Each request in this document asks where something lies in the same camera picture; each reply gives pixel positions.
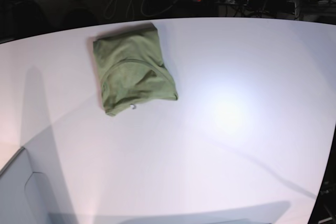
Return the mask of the green T-shirt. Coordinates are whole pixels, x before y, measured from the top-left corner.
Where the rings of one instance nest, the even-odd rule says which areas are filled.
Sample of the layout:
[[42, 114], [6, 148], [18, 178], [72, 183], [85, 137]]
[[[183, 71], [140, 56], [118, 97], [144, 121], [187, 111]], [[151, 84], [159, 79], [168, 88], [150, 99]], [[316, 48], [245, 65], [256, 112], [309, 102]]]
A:
[[152, 100], [178, 100], [175, 81], [164, 64], [159, 31], [152, 23], [99, 36], [92, 52], [107, 115]]

